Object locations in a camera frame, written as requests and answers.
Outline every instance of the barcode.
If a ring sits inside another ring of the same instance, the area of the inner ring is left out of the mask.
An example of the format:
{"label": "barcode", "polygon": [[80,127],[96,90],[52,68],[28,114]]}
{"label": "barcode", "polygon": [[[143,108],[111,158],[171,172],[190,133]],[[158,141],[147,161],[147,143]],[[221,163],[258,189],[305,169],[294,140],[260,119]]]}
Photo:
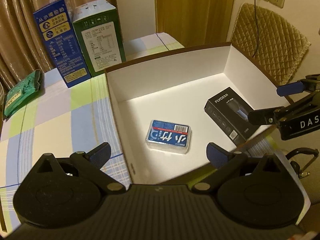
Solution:
{"label": "barcode", "polygon": [[81,78],[81,77],[85,76],[86,74],[87,74],[87,71],[85,70],[85,68],[81,68],[81,69],[79,69],[77,71],[74,71],[73,73],[71,73],[69,75],[66,75],[64,77],[64,79],[65,79],[65,81],[67,83],[69,83],[69,82],[71,82],[73,80],[76,80],[78,78]]}
{"label": "barcode", "polygon": [[232,133],[230,133],[229,137],[231,138],[231,140],[234,140],[234,138],[237,137],[237,132],[235,130],[232,131]]}
{"label": "barcode", "polygon": [[174,125],[174,130],[178,132],[188,132],[188,127],[184,125]]}

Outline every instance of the open box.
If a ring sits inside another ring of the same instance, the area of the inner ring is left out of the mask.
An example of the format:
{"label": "open box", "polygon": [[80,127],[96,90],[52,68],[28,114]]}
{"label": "open box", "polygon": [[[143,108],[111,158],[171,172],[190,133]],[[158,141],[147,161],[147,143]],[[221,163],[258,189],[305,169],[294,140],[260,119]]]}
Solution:
{"label": "open box", "polygon": [[[207,164],[209,142],[227,151],[236,149],[204,111],[207,100],[225,88],[231,87],[253,109],[289,105],[253,62],[231,43],[223,43],[166,51],[107,69],[115,121],[134,183],[157,184]],[[188,152],[148,148],[145,137],[152,119],[189,125]],[[259,127],[246,143],[268,127]]]}

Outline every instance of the chair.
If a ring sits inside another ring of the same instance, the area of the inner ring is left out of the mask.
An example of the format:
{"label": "chair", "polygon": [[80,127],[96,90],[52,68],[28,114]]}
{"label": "chair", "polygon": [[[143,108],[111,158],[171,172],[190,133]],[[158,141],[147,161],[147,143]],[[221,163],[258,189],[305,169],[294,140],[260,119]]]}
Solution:
{"label": "chair", "polygon": [[[282,16],[258,6],[256,11],[259,49],[254,58],[279,85],[286,84],[300,67],[311,43]],[[244,3],[239,9],[231,42],[253,55],[256,39],[254,5]]]}

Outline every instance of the nutrition label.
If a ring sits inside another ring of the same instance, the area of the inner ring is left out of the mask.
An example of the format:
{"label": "nutrition label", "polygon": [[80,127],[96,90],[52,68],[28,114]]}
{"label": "nutrition label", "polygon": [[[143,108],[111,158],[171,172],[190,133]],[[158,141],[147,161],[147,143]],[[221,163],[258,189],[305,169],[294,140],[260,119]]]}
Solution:
{"label": "nutrition label", "polygon": [[113,22],[81,32],[95,72],[121,63]]}
{"label": "nutrition label", "polygon": [[76,45],[76,38],[72,34],[52,39],[48,47],[56,63],[67,58],[68,55],[75,55],[79,53]]}

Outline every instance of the green package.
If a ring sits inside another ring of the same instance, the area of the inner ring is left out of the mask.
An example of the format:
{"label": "green package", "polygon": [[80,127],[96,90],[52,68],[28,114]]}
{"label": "green package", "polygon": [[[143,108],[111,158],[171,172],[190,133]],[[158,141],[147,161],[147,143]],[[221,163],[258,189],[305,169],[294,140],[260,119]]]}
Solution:
{"label": "green package", "polygon": [[10,89],[4,97],[3,120],[9,118],[38,95],[41,79],[42,72],[36,70]]}

